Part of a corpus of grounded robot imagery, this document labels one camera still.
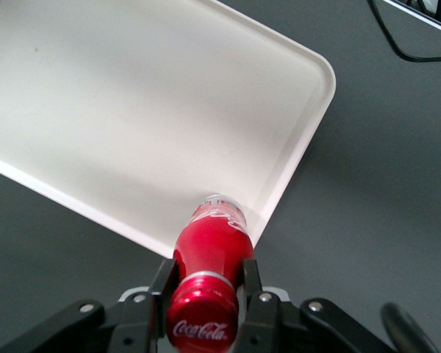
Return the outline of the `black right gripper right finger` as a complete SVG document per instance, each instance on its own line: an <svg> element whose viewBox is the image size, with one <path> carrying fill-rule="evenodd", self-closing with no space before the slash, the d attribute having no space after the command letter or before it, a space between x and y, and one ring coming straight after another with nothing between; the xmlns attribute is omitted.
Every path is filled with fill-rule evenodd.
<svg viewBox="0 0 441 353"><path fill-rule="evenodd" d="M393 352L333 302L312 298L299 306L265 290L256 260L243 261L245 320L238 352Z"/></svg>

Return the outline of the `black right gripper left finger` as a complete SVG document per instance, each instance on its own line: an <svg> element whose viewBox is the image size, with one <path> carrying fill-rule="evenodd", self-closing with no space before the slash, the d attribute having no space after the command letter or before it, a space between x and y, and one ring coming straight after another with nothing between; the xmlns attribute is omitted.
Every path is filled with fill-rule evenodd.
<svg viewBox="0 0 441 353"><path fill-rule="evenodd" d="M11 342L3 352L156 352L178 280L174 259L162 261L148 288L126 290L111 308L82 299Z"/></svg>

